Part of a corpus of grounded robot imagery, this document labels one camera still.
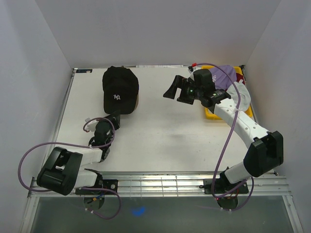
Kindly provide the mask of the beige baseball cap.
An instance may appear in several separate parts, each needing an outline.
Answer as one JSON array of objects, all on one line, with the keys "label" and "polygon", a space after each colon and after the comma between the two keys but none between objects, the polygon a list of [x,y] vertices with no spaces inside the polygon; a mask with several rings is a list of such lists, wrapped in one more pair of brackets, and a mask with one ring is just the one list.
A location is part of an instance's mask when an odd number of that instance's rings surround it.
[{"label": "beige baseball cap", "polygon": [[137,109],[137,107],[138,107],[138,103],[139,103],[139,94],[137,94],[137,97],[136,97],[136,103],[135,103],[134,110],[136,110],[136,109]]}]

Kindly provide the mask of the black baseball cap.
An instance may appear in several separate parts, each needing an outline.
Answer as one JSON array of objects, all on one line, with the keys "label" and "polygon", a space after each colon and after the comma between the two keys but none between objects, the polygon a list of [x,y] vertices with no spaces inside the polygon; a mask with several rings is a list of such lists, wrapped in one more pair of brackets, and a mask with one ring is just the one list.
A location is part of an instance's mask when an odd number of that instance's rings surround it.
[{"label": "black baseball cap", "polygon": [[105,113],[120,110],[122,115],[128,115],[134,112],[139,83],[132,70],[111,66],[104,72],[102,84]]}]

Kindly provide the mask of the white baseball cap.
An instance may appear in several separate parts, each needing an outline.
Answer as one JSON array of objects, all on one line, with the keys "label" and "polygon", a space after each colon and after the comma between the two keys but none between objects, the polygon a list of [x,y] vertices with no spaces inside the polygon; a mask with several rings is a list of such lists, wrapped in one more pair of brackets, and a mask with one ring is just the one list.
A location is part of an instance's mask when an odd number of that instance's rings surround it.
[{"label": "white baseball cap", "polygon": [[[246,111],[249,108],[250,102],[251,102],[251,97],[249,94],[249,91],[247,90],[246,86],[243,83],[238,83],[238,82],[234,82],[235,86],[237,87],[237,90],[240,94],[240,105],[239,105],[239,109],[241,111]],[[235,105],[237,105],[238,100],[239,100],[239,96],[238,93],[235,89],[235,87],[233,85],[231,85],[228,90],[227,93],[231,96],[231,98],[234,100]]]}]

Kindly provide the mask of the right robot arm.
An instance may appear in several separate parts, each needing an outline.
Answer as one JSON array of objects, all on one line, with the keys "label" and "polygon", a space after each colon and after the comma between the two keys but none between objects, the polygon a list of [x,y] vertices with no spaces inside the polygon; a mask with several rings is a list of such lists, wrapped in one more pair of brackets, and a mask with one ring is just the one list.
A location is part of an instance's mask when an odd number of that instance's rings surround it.
[{"label": "right robot arm", "polygon": [[270,132],[258,125],[245,112],[237,109],[237,104],[223,89],[216,89],[212,74],[208,69],[196,70],[193,77],[175,76],[164,97],[174,99],[180,89],[178,102],[193,104],[199,100],[212,113],[219,116],[245,143],[248,151],[242,162],[223,171],[214,179],[211,190],[232,192],[243,181],[260,177],[284,162],[283,136],[280,132]]}]

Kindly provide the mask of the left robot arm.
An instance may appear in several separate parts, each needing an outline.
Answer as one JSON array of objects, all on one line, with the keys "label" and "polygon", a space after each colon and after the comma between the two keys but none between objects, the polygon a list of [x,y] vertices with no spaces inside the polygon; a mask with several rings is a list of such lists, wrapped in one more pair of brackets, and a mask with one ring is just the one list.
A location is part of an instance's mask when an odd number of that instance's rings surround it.
[{"label": "left robot arm", "polygon": [[94,133],[88,145],[75,150],[54,147],[37,176],[36,184],[64,196],[82,187],[92,194],[100,193],[103,189],[101,174],[85,166],[101,163],[107,158],[115,131],[120,126],[119,110],[106,117],[86,120],[83,130]]}]

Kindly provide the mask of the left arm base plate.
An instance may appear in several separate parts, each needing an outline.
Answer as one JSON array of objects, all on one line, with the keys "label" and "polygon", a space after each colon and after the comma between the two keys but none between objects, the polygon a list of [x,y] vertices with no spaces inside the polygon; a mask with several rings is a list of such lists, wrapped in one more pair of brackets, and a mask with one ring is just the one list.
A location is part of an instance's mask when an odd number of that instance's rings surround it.
[{"label": "left arm base plate", "polygon": [[[95,185],[92,186],[91,188],[100,188],[100,189],[109,189],[113,190],[115,192],[118,191],[118,180],[115,179],[108,179],[108,180],[98,180],[95,182]],[[84,190],[84,189],[77,189],[74,192],[76,195],[111,195],[111,192],[107,191],[96,191],[96,190]]]}]

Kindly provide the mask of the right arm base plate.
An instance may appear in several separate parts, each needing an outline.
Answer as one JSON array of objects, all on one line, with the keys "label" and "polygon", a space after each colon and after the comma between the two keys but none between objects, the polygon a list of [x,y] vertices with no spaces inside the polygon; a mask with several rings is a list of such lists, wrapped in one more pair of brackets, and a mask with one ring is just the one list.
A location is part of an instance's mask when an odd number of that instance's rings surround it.
[{"label": "right arm base plate", "polygon": [[[235,184],[229,184],[229,185],[222,185],[216,179],[215,185],[214,185],[214,193],[216,195],[224,194],[225,192],[228,192],[231,189],[235,188],[240,183],[241,182],[238,182],[238,183],[235,183]],[[203,189],[205,194],[211,194],[211,185],[212,185],[212,179],[203,179],[203,185],[200,185],[199,188]],[[249,189],[248,189],[247,184],[241,185],[233,193],[236,194],[237,191],[239,192],[239,194],[248,194],[249,193]]]}]

